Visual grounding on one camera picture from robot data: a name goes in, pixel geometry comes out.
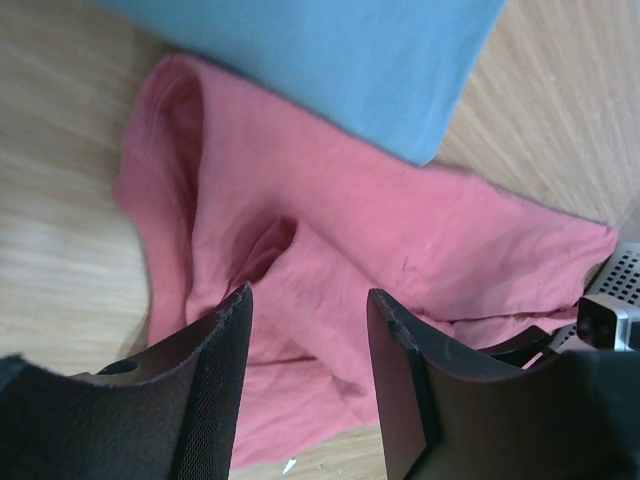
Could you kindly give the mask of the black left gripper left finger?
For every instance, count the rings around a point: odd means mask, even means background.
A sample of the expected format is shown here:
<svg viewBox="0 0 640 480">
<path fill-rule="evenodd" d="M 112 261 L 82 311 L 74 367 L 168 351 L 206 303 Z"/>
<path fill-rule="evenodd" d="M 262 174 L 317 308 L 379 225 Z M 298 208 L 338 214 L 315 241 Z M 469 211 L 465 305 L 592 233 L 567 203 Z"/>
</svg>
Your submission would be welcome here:
<svg viewBox="0 0 640 480">
<path fill-rule="evenodd" d="M 95 374 L 1 361 L 5 479 L 225 479 L 253 295 L 241 286 L 196 322 Z"/>
</svg>

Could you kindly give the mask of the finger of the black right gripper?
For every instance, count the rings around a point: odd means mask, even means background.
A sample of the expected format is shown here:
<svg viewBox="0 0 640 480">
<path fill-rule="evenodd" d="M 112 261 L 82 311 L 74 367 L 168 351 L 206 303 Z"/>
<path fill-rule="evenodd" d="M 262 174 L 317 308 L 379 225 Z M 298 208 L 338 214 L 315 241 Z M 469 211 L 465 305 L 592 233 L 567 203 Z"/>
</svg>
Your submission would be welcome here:
<svg viewBox="0 0 640 480">
<path fill-rule="evenodd" d="M 552 337 L 537 326 L 531 326 L 515 337 L 484 349 L 485 370 L 528 370 L 545 366 L 559 357 L 551 347 Z"/>
</svg>

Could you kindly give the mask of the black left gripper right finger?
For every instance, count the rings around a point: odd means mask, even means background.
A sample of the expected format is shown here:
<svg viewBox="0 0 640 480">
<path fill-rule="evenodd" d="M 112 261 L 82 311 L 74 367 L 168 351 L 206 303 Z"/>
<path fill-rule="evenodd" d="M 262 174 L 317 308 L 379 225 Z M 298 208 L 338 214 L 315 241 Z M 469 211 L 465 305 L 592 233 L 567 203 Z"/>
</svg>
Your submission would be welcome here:
<svg viewBox="0 0 640 480">
<path fill-rule="evenodd" d="M 391 479 L 635 479 L 639 356 L 571 350 L 522 369 L 367 300 Z"/>
</svg>

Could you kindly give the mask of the salmon red t-shirt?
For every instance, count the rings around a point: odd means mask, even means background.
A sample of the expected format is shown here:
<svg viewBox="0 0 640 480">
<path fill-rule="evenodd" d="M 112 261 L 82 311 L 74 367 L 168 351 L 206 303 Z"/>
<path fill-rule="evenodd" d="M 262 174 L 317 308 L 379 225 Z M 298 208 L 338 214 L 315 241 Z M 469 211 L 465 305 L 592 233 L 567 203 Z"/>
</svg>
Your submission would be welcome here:
<svg viewBox="0 0 640 480">
<path fill-rule="evenodd" d="M 608 226 L 415 168 L 195 57 L 147 78 L 114 186 L 151 279 L 149 340 L 253 290 L 234 468 L 378 419 L 368 292 L 475 349 L 576 317 Z"/>
</svg>

